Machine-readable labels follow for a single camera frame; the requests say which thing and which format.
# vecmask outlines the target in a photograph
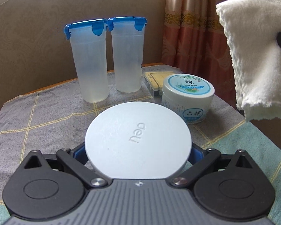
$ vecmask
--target curtain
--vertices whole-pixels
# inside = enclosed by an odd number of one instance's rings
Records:
[[[221,1],[166,0],[162,62],[208,80],[235,107],[230,51],[215,8]]]

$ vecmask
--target gold curtain trim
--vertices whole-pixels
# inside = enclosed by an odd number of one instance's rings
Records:
[[[165,13],[165,23],[180,26],[181,15]]]
[[[213,29],[213,30],[223,30],[218,19],[215,18],[203,18],[199,15],[191,13],[182,13],[181,15],[177,14],[165,14],[165,23],[170,25],[187,25],[194,28],[203,28],[203,29]]]

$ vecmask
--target plaid tablecloth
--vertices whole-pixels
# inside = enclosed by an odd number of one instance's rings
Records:
[[[181,71],[170,66],[145,67],[143,71]],[[110,94],[99,103],[83,101],[77,80],[29,95],[18,96],[4,104],[0,112],[0,224],[8,217],[1,193],[9,177],[30,150],[43,154],[74,148],[84,141],[92,120],[105,109],[129,101],[160,104],[144,83],[135,93],[116,90],[114,73],[108,74]],[[281,151],[254,125],[226,102],[214,96],[206,120],[189,125],[193,142],[222,153],[233,154],[246,149],[261,167],[276,190],[276,201],[269,214],[275,224],[281,224]]]

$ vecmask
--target white round container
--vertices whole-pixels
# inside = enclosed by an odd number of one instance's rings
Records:
[[[190,74],[174,74],[163,82],[161,103],[177,113],[187,124],[206,118],[214,95],[214,87],[207,80]]]
[[[85,135],[97,173],[112,179],[165,179],[191,152],[191,134],[173,111],[154,103],[122,103],[100,113]]]

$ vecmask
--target blue clamp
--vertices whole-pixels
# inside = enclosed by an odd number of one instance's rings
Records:
[[[107,30],[107,20],[106,19],[94,19],[94,20],[87,20],[87,21],[81,21],[73,24],[68,24],[64,28],[64,33],[66,34],[67,40],[71,37],[71,32],[69,29],[74,28],[82,28],[82,27],[93,27],[93,33],[95,35],[100,36],[105,28]]]
[[[116,17],[116,18],[110,18],[107,20],[107,25],[109,31],[112,31],[114,29],[115,22],[129,22],[134,21],[134,28],[137,31],[142,31],[143,27],[147,24],[147,19],[144,17]]]

